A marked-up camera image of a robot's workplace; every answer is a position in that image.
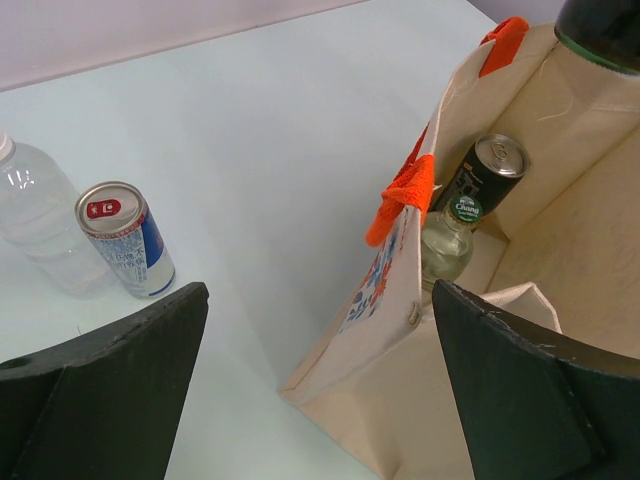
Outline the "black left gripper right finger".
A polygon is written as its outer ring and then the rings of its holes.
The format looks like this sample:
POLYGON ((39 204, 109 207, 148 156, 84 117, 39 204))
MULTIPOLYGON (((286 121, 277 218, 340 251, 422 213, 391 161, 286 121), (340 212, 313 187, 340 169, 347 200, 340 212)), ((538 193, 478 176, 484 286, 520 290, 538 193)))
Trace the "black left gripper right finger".
POLYGON ((638 478, 638 360, 449 281, 437 281, 433 307, 476 478, 638 478))

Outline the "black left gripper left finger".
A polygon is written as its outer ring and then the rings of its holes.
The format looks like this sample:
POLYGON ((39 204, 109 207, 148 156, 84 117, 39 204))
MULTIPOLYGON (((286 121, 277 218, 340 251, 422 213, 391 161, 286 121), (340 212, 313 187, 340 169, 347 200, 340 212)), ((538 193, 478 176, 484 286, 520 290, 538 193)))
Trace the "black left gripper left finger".
POLYGON ((192 282, 1 365, 4 479, 162 479, 208 315, 192 282))

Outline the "clear glass bottle green cap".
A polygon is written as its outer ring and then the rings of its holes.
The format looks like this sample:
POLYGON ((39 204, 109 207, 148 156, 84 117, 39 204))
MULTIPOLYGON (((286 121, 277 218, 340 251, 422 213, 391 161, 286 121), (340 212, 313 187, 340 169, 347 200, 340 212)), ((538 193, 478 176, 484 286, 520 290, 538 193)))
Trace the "clear glass bottle green cap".
POLYGON ((441 211, 427 215, 421 229, 422 304, 432 303, 437 280, 456 280, 469 264, 473 229, 484 216, 481 204, 472 196, 455 194, 441 211))

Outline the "black gold drink can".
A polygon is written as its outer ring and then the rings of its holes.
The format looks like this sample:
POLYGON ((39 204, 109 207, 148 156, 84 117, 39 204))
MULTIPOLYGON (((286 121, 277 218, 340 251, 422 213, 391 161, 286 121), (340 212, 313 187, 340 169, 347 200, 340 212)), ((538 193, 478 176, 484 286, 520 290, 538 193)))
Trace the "black gold drink can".
POLYGON ((520 182, 529 166, 528 153, 518 142, 502 134, 485 134, 467 151, 430 210, 440 211, 456 194, 463 194, 474 198, 487 216, 520 182))

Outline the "glass cola bottle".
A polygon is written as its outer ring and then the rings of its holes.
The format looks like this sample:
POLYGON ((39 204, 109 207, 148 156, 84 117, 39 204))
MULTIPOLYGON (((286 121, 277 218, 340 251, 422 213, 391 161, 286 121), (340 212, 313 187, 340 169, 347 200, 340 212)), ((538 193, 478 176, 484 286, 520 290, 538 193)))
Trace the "glass cola bottle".
POLYGON ((554 26, 558 40, 612 71, 639 75, 639 0, 570 0, 554 26))

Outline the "beige canvas tote bag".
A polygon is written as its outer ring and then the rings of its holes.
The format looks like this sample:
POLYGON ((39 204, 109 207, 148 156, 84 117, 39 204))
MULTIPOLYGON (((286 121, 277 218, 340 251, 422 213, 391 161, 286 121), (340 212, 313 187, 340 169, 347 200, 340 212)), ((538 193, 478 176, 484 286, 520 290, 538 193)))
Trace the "beige canvas tote bag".
POLYGON ((281 390, 383 479, 478 479, 422 304, 419 243, 428 205, 484 133, 516 140, 531 164, 454 284, 639 362, 639 81, 575 55, 552 25, 509 18, 450 78, 383 191, 371 267, 281 390))

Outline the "blue white drink can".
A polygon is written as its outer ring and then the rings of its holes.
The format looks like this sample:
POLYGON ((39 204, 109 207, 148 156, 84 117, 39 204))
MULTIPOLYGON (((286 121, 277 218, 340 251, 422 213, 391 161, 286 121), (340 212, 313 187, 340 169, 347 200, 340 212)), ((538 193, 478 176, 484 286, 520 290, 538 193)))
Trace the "blue white drink can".
POLYGON ((80 195, 75 215, 81 230, 134 297, 166 293, 176 268, 149 205, 133 185, 99 183, 80 195))

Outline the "clear plastic water bottle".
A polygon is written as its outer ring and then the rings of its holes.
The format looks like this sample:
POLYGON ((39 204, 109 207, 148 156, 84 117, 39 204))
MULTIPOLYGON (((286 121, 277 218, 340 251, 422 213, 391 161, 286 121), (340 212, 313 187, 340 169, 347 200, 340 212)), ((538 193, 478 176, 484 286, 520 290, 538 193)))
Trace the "clear plastic water bottle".
POLYGON ((78 198, 50 155, 1 134, 1 236, 57 287, 86 298, 115 278, 77 222, 78 198))

